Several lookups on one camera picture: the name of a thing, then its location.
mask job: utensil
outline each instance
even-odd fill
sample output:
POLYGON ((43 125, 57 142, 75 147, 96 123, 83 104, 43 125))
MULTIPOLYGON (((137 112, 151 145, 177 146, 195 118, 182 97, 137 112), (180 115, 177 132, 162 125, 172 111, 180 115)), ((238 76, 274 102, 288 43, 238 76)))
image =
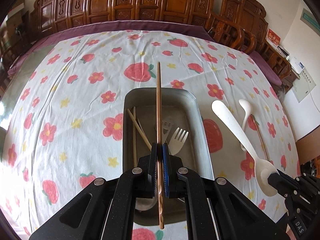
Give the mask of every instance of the utensil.
MULTIPOLYGON (((156 113, 157 113, 157 145, 162 145, 162 105, 161 105, 161 72, 160 62, 157 65, 157 87, 156 87, 156 113)), ((158 187, 158 209, 159 227, 164 229, 163 220, 163 166, 162 156, 157 156, 157 187, 158 187)))
MULTIPOLYGON (((242 106, 242 108, 245 111, 245 116, 242 123, 242 130, 244 131, 244 127, 245 127, 245 124, 247 123, 248 117, 252 114, 252 106, 247 100, 244 100, 244 99, 239 99, 239 104, 242 106)), ((241 149, 244 152, 246 151, 246 149, 242 144, 241 144, 241 149)))
POLYGON ((248 153, 254 159, 254 173, 259 187, 263 193, 269 197, 277 194, 277 190, 268 184, 268 177, 272 173, 278 173, 277 169, 268 161, 258 157, 249 139, 241 129, 237 120, 231 114, 226 105, 219 100, 212 103, 212 111, 220 118, 221 121, 229 128, 229 130, 237 137, 242 145, 247 149, 248 153))
POLYGON ((181 150, 186 142, 188 134, 189 132, 180 129, 179 127, 174 131, 168 145, 172 155, 176 155, 181 150))

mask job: strawberry print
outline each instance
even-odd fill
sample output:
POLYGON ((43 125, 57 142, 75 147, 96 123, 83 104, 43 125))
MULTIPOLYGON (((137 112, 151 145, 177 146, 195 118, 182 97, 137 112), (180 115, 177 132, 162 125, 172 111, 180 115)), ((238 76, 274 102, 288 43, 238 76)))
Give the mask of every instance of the strawberry print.
POLYGON ((88 78, 91 84, 95 84, 97 81, 104 80, 103 72, 93 72, 92 75, 88 78))
POLYGON ((288 121, 287 121, 287 119, 285 118, 285 116, 282 117, 282 121, 283 121, 284 126, 285 126, 285 127, 288 127, 288 121))
POLYGON ((223 99, 223 94, 224 91, 222 89, 219 89, 219 87, 216 84, 210 85, 207 84, 207 88, 209 89, 208 94, 209 96, 213 97, 213 98, 217 98, 219 100, 223 99))
POLYGON ((208 48, 209 49, 213 49, 213 50, 218 50, 215 46, 211 45, 211 44, 208 44, 208 48))
POLYGON ((28 114, 27 117, 25 118, 25 120, 23 122, 23 127, 25 129, 29 129, 31 127, 32 118, 33 118, 33 113, 28 114))
POLYGON ((183 40, 173 38, 171 40, 168 40, 170 44, 177 46, 177 47, 188 47, 188 43, 186 43, 183 40))
POLYGON ((35 98, 33 101, 32 101, 32 107, 36 107, 36 105, 40 102, 40 99, 39 97, 35 98))
POLYGON ((86 54, 82 56, 81 61, 83 62, 83 64, 85 64, 93 59, 94 59, 94 54, 86 54))
POLYGON ((74 41, 73 43, 70 44, 70 46, 75 46, 78 45, 80 43, 80 41, 74 41))
POLYGON ((267 201, 263 198, 260 204, 258 205, 258 208, 260 208, 261 210, 264 210, 266 208, 266 203, 267 201))
POLYGON ((88 41, 88 42, 86 43, 86 45, 92 46, 92 45, 94 45, 94 44, 97 44, 99 41, 100 41, 100 40, 91 40, 91 41, 88 41))
POLYGON ((139 36, 139 35, 137 35, 137 34, 134 34, 134 35, 130 35, 130 36, 128 36, 128 38, 127 38, 127 39, 130 39, 130 40, 137 40, 137 39, 139 39, 139 38, 141 38, 141 36, 139 36))
POLYGON ((144 62, 131 64, 124 71, 124 75, 136 82, 146 82, 151 77, 156 78, 156 75, 151 71, 153 67, 152 64, 148 65, 144 62))
POLYGON ((212 57, 209 53, 201 54, 201 56, 208 62, 218 63, 217 58, 212 57))
POLYGON ((44 82, 46 82, 46 81, 47 81, 47 79, 48 79, 48 76, 43 77, 43 78, 41 79, 40 84, 43 84, 44 82))
POLYGON ((52 204, 57 203, 59 198, 59 193, 57 186, 52 180, 44 180, 42 182, 42 193, 47 197, 48 203, 51 206, 52 204))
POLYGON ((273 123, 269 123, 269 122, 267 123, 267 125, 268 125, 269 133, 274 138, 276 136, 275 126, 273 125, 273 123))
POLYGON ((123 126, 123 114, 117 114, 115 118, 108 117, 103 121, 106 126, 103 130, 103 135, 109 137, 112 135, 114 140, 122 140, 122 126, 123 126))
POLYGON ((52 58, 50 58, 50 59, 48 60, 47 65, 50 65, 50 64, 55 63, 59 58, 60 58, 60 55, 59 55, 59 54, 54 55, 54 57, 52 57, 52 58))
POLYGON ((166 55, 166 56, 172 56, 172 51, 168 51, 168 50, 165 50, 162 52, 163 55, 166 55))
POLYGON ((40 139, 42 140, 42 145, 46 146, 47 142, 53 142, 54 133, 56 132, 57 127, 55 125, 50 125, 50 123, 46 123, 44 125, 43 131, 40 133, 40 139))
POLYGON ((22 101, 24 101, 29 94, 30 94, 30 88, 27 88, 27 89, 23 92, 23 94, 22 94, 22 96, 20 97, 20 99, 21 99, 22 101))
POLYGON ((72 57, 67 57, 63 62, 64 62, 64 63, 67 63, 67 62, 69 62, 71 59, 72 59, 72 57))
POLYGON ((231 78, 225 78, 225 80, 226 80, 231 86, 233 86, 233 85, 235 84, 231 78))
POLYGON ((197 63, 188 64, 188 68, 191 69, 191 70, 196 71, 198 74, 203 72, 203 68, 197 63))
POLYGON ((180 82, 179 80, 173 80, 171 83, 172 88, 178 88, 178 89, 183 89, 184 83, 180 82))
POLYGON ((251 73, 250 73, 249 71, 244 70, 243 72, 244 72, 248 77, 252 78, 252 75, 251 75, 251 73))
POLYGON ((203 127, 208 143, 209 153, 215 153, 221 150, 223 147, 223 139, 218 125, 211 119, 204 119, 203 127))
POLYGON ((114 52, 114 53, 117 53, 117 52, 119 52, 121 50, 122 50, 121 47, 117 47, 117 48, 113 48, 111 51, 114 52))
POLYGON ((111 91, 107 91, 101 95, 102 103, 105 104, 107 102, 115 101, 116 93, 112 93, 111 91))
POLYGON ((241 161, 240 168, 245 172, 245 175, 244 175, 245 179, 249 180, 252 177, 255 177, 254 160, 248 152, 245 153, 245 156, 246 156, 246 159, 241 161))
POLYGON ((285 155, 281 156, 280 163, 281 163, 281 167, 285 171, 285 169, 287 168, 287 159, 285 158, 285 155))
POLYGON ((91 182, 93 182, 96 179, 96 176, 93 175, 93 172, 90 172, 88 175, 81 173, 80 174, 80 185, 82 188, 85 188, 86 186, 88 186, 91 182))
POLYGON ((15 144, 12 144, 11 148, 8 150, 8 164, 13 168, 14 163, 17 160, 17 153, 15 152, 15 144))
POLYGON ((156 42, 156 41, 155 41, 155 42, 153 42, 153 43, 151 43, 151 44, 152 44, 153 46, 155 46, 155 47, 156 47, 156 46, 160 46, 160 45, 161 45, 161 43, 156 42))
POLYGON ((72 75, 72 76, 68 77, 67 83, 72 84, 76 80, 78 80, 78 75, 72 75))
POLYGON ((29 170, 27 167, 24 167, 22 171, 24 181, 29 181, 29 170))

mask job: yellow star print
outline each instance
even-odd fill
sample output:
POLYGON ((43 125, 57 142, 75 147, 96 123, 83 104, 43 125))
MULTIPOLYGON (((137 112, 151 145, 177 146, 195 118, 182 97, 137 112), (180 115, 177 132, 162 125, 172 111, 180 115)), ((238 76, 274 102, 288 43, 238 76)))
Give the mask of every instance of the yellow star print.
POLYGON ((62 161, 63 163, 64 163, 64 161, 65 161, 67 158, 68 158, 68 157, 67 157, 67 155, 66 155, 65 152, 62 152, 62 153, 59 154, 59 159, 60 159, 60 161, 62 161))
POLYGON ((80 128, 81 127, 81 123, 82 123, 82 119, 74 119, 73 122, 71 123, 71 127, 73 129, 76 129, 76 128, 80 128))
POLYGON ((108 161, 109 161, 108 166, 111 166, 111 167, 115 168, 117 165, 119 165, 119 163, 117 161, 117 158, 118 157, 114 157, 114 158, 108 157, 108 161))
POLYGON ((68 107, 68 104, 70 103, 70 100, 69 98, 65 98, 63 100, 60 101, 60 108, 63 108, 63 107, 68 107))
POLYGON ((173 64, 173 63, 169 63, 169 64, 167 65, 167 67, 169 67, 169 68, 176 68, 176 65, 173 64))

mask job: red flower print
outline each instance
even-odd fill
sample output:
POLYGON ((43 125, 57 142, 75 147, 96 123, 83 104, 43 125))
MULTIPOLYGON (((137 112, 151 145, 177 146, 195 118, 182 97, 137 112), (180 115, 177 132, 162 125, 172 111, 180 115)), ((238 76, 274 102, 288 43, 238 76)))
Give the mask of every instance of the red flower print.
POLYGON ((251 75, 251 73, 250 73, 249 71, 244 70, 243 72, 244 72, 248 77, 252 78, 252 75, 251 75))
POLYGON ((273 123, 267 123, 268 125, 268 130, 269 133, 272 135, 272 137, 274 138, 276 136, 276 130, 275 130, 275 126, 273 125, 273 123))
POLYGON ((91 45, 97 44, 99 41, 100 40, 91 40, 91 41, 88 41, 86 45, 91 46, 91 45))
POLYGON ((251 63, 254 64, 254 61, 251 58, 247 58, 247 60, 251 63))
POLYGON ((44 82, 46 82, 46 81, 47 81, 47 79, 48 79, 48 76, 43 77, 43 78, 41 79, 40 84, 43 84, 44 82))
POLYGON ((254 87, 253 90, 256 92, 257 95, 260 94, 259 90, 256 87, 254 87))
POLYGON ((108 117, 103 121, 106 126, 103 130, 105 137, 113 136, 116 141, 122 140, 123 114, 117 114, 115 118, 108 117))
POLYGON ((233 85, 235 84, 231 78, 225 78, 225 80, 226 80, 231 86, 233 86, 233 85))
POLYGON ((92 76, 88 78, 91 84, 94 84, 97 81, 102 81, 104 79, 103 72, 93 72, 92 76))
POLYGON ((68 61, 70 61, 72 59, 72 57, 67 57, 63 62, 67 63, 68 61))
POLYGON ((130 36, 128 36, 128 38, 127 38, 127 39, 137 40, 137 39, 139 39, 139 38, 141 38, 141 36, 139 36, 138 34, 134 34, 134 35, 130 35, 130 36))
POLYGON ((55 125, 50 125, 46 123, 44 125, 43 131, 40 133, 40 139, 42 140, 42 145, 46 146, 47 142, 52 142, 54 139, 54 133, 56 132, 57 127, 55 125))
POLYGON ((285 116, 282 117, 282 120, 283 120, 284 126, 285 126, 285 127, 288 127, 288 121, 287 121, 287 119, 285 118, 285 116))
POLYGON ((111 91, 107 91, 101 95, 102 103, 105 104, 107 102, 115 101, 116 93, 112 93, 111 91))
POLYGON ((21 99, 22 101, 24 101, 29 94, 30 94, 30 88, 27 88, 27 89, 23 92, 23 94, 22 94, 22 96, 20 97, 20 99, 21 99))
POLYGON ((276 92, 273 90, 272 87, 270 87, 270 92, 276 99, 278 99, 278 96, 277 96, 276 92))
POLYGON ((40 102, 40 99, 39 99, 39 97, 37 97, 36 99, 33 100, 31 106, 32 106, 32 107, 36 107, 36 105, 37 105, 39 102, 40 102))
POLYGON ((15 144, 12 144, 11 148, 8 150, 8 164, 13 168, 14 163, 17 160, 17 153, 15 152, 15 144))
POLYGON ((23 126, 26 129, 29 129, 31 124, 32 124, 32 118, 33 118, 33 113, 30 113, 27 115, 27 117, 24 120, 23 126))
POLYGON ((224 91, 222 89, 219 89, 219 87, 216 84, 210 85, 207 84, 207 88, 209 88, 208 94, 209 96, 213 98, 217 98, 219 100, 222 100, 222 95, 224 94, 224 91))
POLYGON ((31 75, 31 77, 29 78, 29 80, 32 80, 34 77, 35 77, 35 75, 36 75, 36 71, 34 71, 33 73, 32 73, 32 75, 31 75))
POLYGON ((267 97, 267 98, 269 98, 270 96, 269 96, 269 94, 268 94, 268 92, 267 91, 265 91, 264 89, 263 89, 263 93, 264 93, 264 95, 267 97))
POLYGON ((208 62, 218 63, 218 60, 215 57, 212 57, 209 53, 201 54, 201 56, 208 62))
POLYGON ((54 57, 52 57, 52 58, 50 58, 50 59, 48 60, 47 65, 55 63, 59 58, 60 58, 60 55, 59 55, 59 54, 56 54, 54 57))
POLYGON ((266 201, 265 201, 265 199, 263 198, 262 200, 261 200, 261 203, 258 205, 258 208, 260 208, 261 210, 264 210, 265 208, 266 208, 266 201))
POLYGON ((171 83, 172 88, 178 88, 178 89, 183 89, 184 83, 180 82, 179 80, 173 80, 171 83))
POLYGON ((31 236, 31 234, 29 233, 28 229, 26 227, 23 227, 25 233, 28 235, 28 236, 31 236))
POLYGON ((234 54, 232 54, 232 53, 230 53, 230 52, 228 52, 228 56, 231 57, 231 58, 233 58, 233 59, 236 59, 236 58, 237 58, 234 54))
POLYGON ((153 43, 151 43, 153 46, 160 46, 161 45, 161 43, 159 43, 159 42, 153 42, 153 43))
POLYGON ((246 159, 241 161, 240 168, 245 172, 245 179, 249 180, 251 177, 255 177, 254 160, 248 152, 245 153, 245 156, 246 159))

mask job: white plastic fork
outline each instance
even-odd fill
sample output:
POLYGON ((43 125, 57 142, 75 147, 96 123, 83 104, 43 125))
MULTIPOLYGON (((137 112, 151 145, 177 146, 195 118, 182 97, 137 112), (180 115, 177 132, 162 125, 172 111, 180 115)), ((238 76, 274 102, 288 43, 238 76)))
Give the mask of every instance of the white plastic fork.
POLYGON ((169 149, 172 155, 176 155, 186 142, 189 132, 186 130, 180 129, 179 127, 174 131, 170 142, 169 149))

